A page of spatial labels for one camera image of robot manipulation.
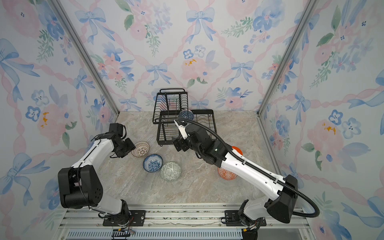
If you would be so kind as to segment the right corner aluminium profile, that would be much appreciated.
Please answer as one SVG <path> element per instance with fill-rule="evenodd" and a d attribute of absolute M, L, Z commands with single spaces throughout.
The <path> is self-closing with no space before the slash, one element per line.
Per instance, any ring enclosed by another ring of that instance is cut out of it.
<path fill-rule="evenodd" d="M 283 71 L 285 70 L 286 66 L 289 65 L 290 59 L 291 59 L 291 57 L 292 57 L 292 55 L 293 55 L 293 53 L 296 50 L 296 47 L 298 45 L 298 41 L 300 40 L 301 36 L 304 34 L 305 28 L 307 27 L 307 25 L 310 21 L 310 18 L 313 15 L 313 12 L 315 10 L 317 2 L 318 1 L 316 1 L 316 0 L 310 0 L 310 1 L 308 1 L 308 4 L 304 8 L 304 11 L 303 11 L 302 16 L 300 18 L 300 21 L 297 24 L 296 29 L 292 35 L 292 39 L 291 39 L 290 43 L 287 46 L 287 49 L 285 50 L 285 52 L 283 54 L 282 61 L 279 65 L 276 73 L 274 74 L 274 77 L 273 77 L 273 79 L 272 79 L 272 81 L 271 81 L 271 83 L 267 89 L 266 95 L 263 98 L 262 104 L 260 105 L 260 108 L 257 111 L 259 118 L 262 117 L 264 112 L 267 110 L 267 105 L 269 103 L 270 98 L 273 95 L 274 89 L 277 86 L 277 84 L 279 83 L 280 77 L 282 76 Z"/>

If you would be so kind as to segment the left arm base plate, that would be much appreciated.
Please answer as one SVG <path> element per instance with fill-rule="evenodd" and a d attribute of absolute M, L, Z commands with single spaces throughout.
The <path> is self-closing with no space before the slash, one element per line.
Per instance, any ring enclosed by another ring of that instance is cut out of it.
<path fill-rule="evenodd" d="M 126 215 L 107 215 L 103 227 L 143 227 L 146 213 L 145 210 L 131 210 Z"/>

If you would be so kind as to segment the green patterned bowl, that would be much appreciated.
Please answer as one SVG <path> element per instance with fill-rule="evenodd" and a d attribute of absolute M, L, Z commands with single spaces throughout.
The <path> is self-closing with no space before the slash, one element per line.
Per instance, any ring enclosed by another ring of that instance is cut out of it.
<path fill-rule="evenodd" d="M 168 162 L 161 168 L 161 177 L 166 182 L 178 180 L 181 176 L 181 173 L 181 166 L 176 162 Z"/>

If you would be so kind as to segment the brown white patterned bowl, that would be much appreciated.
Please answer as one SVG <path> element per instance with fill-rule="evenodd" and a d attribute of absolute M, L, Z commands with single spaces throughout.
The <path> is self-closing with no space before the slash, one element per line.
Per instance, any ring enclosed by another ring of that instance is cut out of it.
<path fill-rule="evenodd" d="M 137 142 L 135 148 L 131 151 L 132 155 L 137 158 L 145 157 L 150 151 L 150 145 L 147 142 Z"/>

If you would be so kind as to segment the aluminium mounting rail frame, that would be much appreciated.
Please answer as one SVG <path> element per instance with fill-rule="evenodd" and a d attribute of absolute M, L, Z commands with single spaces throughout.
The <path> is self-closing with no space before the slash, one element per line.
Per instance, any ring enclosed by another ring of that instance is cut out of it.
<path fill-rule="evenodd" d="M 118 231 L 105 227 L 96 213 L 68 210 L 54 240 L 313 240 L 308 221 L 293 216 L 283 224 L 266 217 L 256 233 L 242 226 L 227 226 L 225 211 L 239 205 L 181 204 L 131 205 L 131 211 L 144 210 L 140 226 Z"/>

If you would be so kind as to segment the blue floral bowl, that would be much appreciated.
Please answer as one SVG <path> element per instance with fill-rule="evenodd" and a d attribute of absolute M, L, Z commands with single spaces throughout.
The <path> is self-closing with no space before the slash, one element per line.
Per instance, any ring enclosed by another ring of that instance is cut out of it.
<path fill-rule="evenodd" d="M 158 154 L 151 154 L 143 161 L 143 168 L 148 173 L 159 171 L 163 166 L 163 158 Z"/>

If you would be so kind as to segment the corner aluminium profile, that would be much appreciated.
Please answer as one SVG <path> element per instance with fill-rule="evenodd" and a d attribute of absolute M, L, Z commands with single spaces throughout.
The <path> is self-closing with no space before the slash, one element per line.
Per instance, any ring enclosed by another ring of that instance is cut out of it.
<path fill-rule="evenodd" d="M 307 25 L 310 21 L 310 18 L 313 15 L 313 12 L 315 10 L 317 2 L 318 1 L 316 1 L 316 0 L 310 0 L 310 1 L 308 1 L 308 4 L 304 8 L 304 11 L 303 11 L 302 16 L 300 18 L 300 21 L 297 24 L 296 29 L 292 35 L 292 39 L 291 39 L 290 43 L 287 46 L 287 49 L 285 50 L 285 52 L 283 54 L 282 61 L 279 65 L 276 73 L 274 74 L 274 77 L 273 77 L 273 79 L 272 79 L 272 81 L 271 81 L 271 83 L 267 89 L 266 95 L 263 98 L 262 104 L 260 105 L 260 108 L 257 111 L 259 118 L 262 117 L 264 112 L 267 110 L 267 105 L 269 103 L 270 98 L 273 95 L 274 89 L 277 86 L 277 84 L 279 83 L 280 77 L 282 76 L 283 71 L 285 70 L 286 66 L 289 65 L 290 59 L 291 59 L 291 57 L 292 57 L 292 55 L 293 55 L 293 53 L 296 50 L 296 47 L 298 45 L 298 41 L 300 40 L 301 36 L 304 34 L 305 28 L 307 27 Z"/>
<path fill-rule="evenodd" d="M 112 108 L 112 112 L 116 116 L 118 116 L 120 111 L 118 110 L 117 105 L 115 104 L 115 101 L 113 100 L 110 92 L 108 91 L 107 86 L 105 85 L 100 75 L 98 74 L 97 68 L 92 62 L 91 56 L 89 55 L 84 44 L 82 43 L 81 38 L 77 33 L 77 31 L 75 30 L 75 27 L 71 22 L 68 14 L 66 13 L 63 5 L 61 4 L 60 1 L 57 1 L 57 0 L 48 1 L 48 4 L 53 9 L 54 13 L 57 15 L 58 19 L 63 25 L 64 30 L 69 34 L 69 36 L 71 37 L 71 40 L 74 42 L 74 46 L 77 52 L 79 53 L 81 60 L 83 61 L 86 68 L 94 78 L 94 81 L 99 87 L 101 93 L 104 95 L 107 103 Z"/>

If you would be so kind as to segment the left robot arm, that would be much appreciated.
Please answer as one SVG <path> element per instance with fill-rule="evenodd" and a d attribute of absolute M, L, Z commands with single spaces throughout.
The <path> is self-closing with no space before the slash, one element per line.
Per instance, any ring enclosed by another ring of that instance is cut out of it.
<path fill-rule="evenodd" d="M 127 226 L 133 217 L 124 200 L 104 194 L 98 169 L 107 156 L 123 158 L 136 146 L 127 138 L 126 127 L 119 123 L 109 131 L 94 137 L 94 143 L 84 156 L 69 168 L 58 172 L 60 202 L 63 208 L 88 208 L 98 212 L 100 218 L 117 226 Z"/>

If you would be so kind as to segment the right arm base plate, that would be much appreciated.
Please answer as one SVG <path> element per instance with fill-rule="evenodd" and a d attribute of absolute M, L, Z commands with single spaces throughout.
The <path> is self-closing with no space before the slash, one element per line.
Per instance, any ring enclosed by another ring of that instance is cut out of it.
<path fill-rule="evenodd" d="M 224 217 L 221 218 L 221 223 L 225 224 L 227 227 L 247 227 L 250 228 L 252 226 L 260 226 L 266 227 L 266 219 L 261 218 L 258 220 L 251 220 L 246 217 L 244 214 L 239 214 L 239 211 L 235 210 L 225 210 Z"/>

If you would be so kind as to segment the dark blue patterned bowl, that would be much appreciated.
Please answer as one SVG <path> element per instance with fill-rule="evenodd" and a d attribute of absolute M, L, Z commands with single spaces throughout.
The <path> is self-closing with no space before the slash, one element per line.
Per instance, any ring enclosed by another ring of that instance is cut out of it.
<path fill-rule="evenodd" d="M 178 115 L 179 119 L 187 119 L 190 121 L 193 121 L 194 117 L 195 117 L 194 113 L 192 111 L 188 111 L 188 110 L 182 110 L 182 111 L 180 111 L 180 113 Z"/>

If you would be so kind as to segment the orange bowl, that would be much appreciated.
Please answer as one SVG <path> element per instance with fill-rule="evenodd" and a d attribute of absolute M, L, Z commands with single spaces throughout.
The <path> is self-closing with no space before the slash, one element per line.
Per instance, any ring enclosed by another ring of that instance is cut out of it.
<path fill-rule="evenodd" d="M 233 150 L 236 150 L 240 155 L 243 155 L 243 152 L 238 147 L 232 146 L 232 148 Z"/>

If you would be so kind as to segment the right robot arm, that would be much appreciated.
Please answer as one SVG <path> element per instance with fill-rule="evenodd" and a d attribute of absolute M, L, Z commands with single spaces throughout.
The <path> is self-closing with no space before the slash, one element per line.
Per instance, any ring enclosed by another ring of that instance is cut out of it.
<path fill-rule="evenodd" d="M 174 123 L 180 132 L 178 137 L 173 138 L 177 151 L 193 150 L 198 158 L 236 174 L 265 195 L 242 203 L 238 211 L 241 224 L 252 226 L 264 217 L 272 217 L 284 224 L 290 223 L 298 198 L 290 190 L 297 188 L 294 178 L 272 173 L 253 163 L 219 137 L 212 139 L 208 128 L 201 124 L 182 120 L 175 120 Z"/>

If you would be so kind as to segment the red patterned bowl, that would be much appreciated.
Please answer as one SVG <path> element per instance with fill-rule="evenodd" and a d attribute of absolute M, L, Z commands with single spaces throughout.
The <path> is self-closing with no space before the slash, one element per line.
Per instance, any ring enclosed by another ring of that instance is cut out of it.
<path fill-rule="evenodd" d="M 230 172 L 230 171 L 225 170 L 225 169 L 222 169 L 222 168 L 218 168 L 218 174 L 221 178 L 223 178 L 224 180 L 227 180 L 227 181 L 234 180 L 238 176 L 235 173 Z"/>

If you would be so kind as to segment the left corner aluminium profile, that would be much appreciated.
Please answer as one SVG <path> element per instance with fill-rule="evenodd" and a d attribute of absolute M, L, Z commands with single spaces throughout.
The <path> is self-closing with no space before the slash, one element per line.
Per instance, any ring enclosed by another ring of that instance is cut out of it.
<path fill-rule="evenodd" d="M 66 13 L 63 5 L 61 4 L 60 1 L 57 1 L 57 0 L 48 1 L 48 4 L 53 9 L 54 13 L 57 15 L 58 19 L 63 25 L 64 30 L 69 34 L 69 36 L 71 37 L 71 40 L 74 42 L 74 46 L 77 52 L 79 53 L 81 60 L 83 61 L 86 68 L 94 78 L 94 81 L 99 87 L 101 93 L 104 95 L 107 103 L 112 108 L 112 112 L 116 116 L 118 116 L 120 111 L 118 110 L 117 105 L 115 104 L 115 101 L 113 100 L 110 92 L 108 91 L 107 86 L 105 85 L 100 75 L 98 74 L 97 68 L 92 62 L 91 56 L 89 55 L 84 44 L 82 43 L 81 38 L 77 33 L 77 31 L 75 30 L 75 27 L 71 22 L 68 14 Z"/>

